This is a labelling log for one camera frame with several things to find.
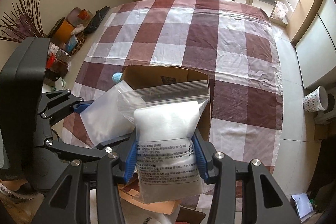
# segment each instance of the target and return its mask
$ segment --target blue pom-pom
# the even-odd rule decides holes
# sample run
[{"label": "blue pom-pom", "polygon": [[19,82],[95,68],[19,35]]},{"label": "blue pom-pom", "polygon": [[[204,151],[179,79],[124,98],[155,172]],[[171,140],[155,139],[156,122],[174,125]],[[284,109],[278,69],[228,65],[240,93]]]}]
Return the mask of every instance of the blue pom-pom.
[{"label": "blue pom-pom", "polygon": [[115,84],[118,84],[120,82],[121,77],[123,74],[121,72],[116,72],[115,74],[112,75],[112,80]]}]

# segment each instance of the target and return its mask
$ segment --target silver screw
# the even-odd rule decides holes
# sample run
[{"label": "silver screw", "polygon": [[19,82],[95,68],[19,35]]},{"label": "silver screw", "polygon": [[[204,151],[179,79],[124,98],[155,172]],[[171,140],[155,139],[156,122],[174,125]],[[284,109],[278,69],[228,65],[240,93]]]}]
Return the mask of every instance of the silver screw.
[{"label": "silver screw", "polygon": [[253,159],[252,164],[255,165],[255,166],[259,166],[259,165],[261,165],[261,161],[258,160],[258,159]]},{"label": "silver screw", "polygon": [[115,159],[116,157],[118,157],[118,154],[116,152],[111,152],[108,153],[107,155],[110,159]]},{"label": "silver screw", "polygon": [[72,166],[78,166],[78,165],[80,165],[81,164],[81,161],[80,160],[73,160],[72,162],[71,162],[71,165]]},{"label": "silver screw", "polygon": [[222,159],[225,157],[225,154],[223,152],[216,152],[215,157],[218,159]]},{"label": "silver screw", "polygon": [[51,146],[51,145],[53,145],[53,141],[52,140],[46,140],[45,144],[48,145],[48,146]]},{"label": "silver screw", "polygon": [[111,153],[113,150],[112,150],[112,148],[110,148],[110,147],[106,147],[106,148],[105,148],[105,151],[106,151],[106,153]]}]

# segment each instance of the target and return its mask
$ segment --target plaid tablecloth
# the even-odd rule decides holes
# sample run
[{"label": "plaid tablecloth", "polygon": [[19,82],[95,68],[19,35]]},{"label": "plaid tablecloth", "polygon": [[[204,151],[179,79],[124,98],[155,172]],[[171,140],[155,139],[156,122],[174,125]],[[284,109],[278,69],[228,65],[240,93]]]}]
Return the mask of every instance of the plaid tablecloth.
[{"label": "plaid tablecloth", "polygon": [[[234,160],[258,158],[273,172],[282,80],[271,23],[261,9],[224,0],[142,0],[114,8],[100,37],[78,73],[74,95],[97,99],[113,86],[113,73],[128,65],[199,70],[210,79],[210,141],[217,151]],[[63,126],[66,142],[92,146],[78,114]],[[184,204],[210,208],[212,192]]]}]

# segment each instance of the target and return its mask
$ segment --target paper cup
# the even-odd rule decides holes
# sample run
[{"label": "paper cup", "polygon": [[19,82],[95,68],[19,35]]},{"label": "paper cup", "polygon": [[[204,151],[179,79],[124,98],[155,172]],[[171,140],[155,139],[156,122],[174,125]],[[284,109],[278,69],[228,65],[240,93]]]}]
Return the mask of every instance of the paper cup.
[{"label": "paper cup", "polygon": [[323,86],[319,86],[303,99],[303,109],[306,112],[326,110],[328,107],[328,94]]}]

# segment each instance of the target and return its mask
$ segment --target white cotton pad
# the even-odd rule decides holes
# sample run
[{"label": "white cotton pad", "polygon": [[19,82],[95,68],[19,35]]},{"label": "white cotton pad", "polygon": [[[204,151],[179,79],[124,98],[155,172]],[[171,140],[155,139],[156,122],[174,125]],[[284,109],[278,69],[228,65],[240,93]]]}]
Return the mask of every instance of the white cotton pad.
[{"label": "white cotton pad", "polygon": [[134,125],[117,108],[119,94],[133,90],[124,80],[113,86],[80,115],[94,145],[131,133]]},{"label": "white cotton pad", "polygon": [[137,169],[143,202],[177,200],[203,192],[190,139],[199,118],[197,101],[134,111]]}]

